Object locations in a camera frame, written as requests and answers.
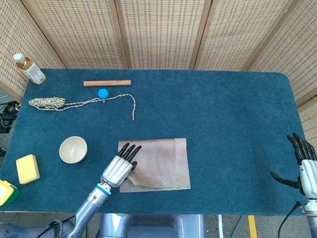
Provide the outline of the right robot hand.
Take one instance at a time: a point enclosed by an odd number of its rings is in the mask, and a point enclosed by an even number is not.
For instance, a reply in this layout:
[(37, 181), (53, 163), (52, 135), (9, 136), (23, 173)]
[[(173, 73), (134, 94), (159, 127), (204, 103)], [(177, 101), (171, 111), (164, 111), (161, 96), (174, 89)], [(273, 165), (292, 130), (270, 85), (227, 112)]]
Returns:
[(278, 176), (274, 172), (270, 175), (279, 183), (299, 189), (300, 193), (307, 199), (317, 199), (317, 153), (314, 147), (300, 135), (293, 132), (287, 139), (291, 142), (297, 165), (299, 177), (297, 181)]

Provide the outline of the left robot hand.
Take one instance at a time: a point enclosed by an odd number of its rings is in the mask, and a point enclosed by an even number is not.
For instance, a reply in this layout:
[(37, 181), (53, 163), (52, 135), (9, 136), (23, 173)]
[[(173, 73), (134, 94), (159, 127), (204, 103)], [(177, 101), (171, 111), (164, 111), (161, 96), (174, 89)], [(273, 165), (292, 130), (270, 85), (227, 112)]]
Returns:
[(141, 145), (136, 147), (135, 144), (130, 145), (129, 142), (124, 144), (103, 171), (100, 178), (101, 184), (106, 183), (111, 188), (119, 187), (137, 167), (138, 163), (134, 160), (134, 157), (141, 148)]

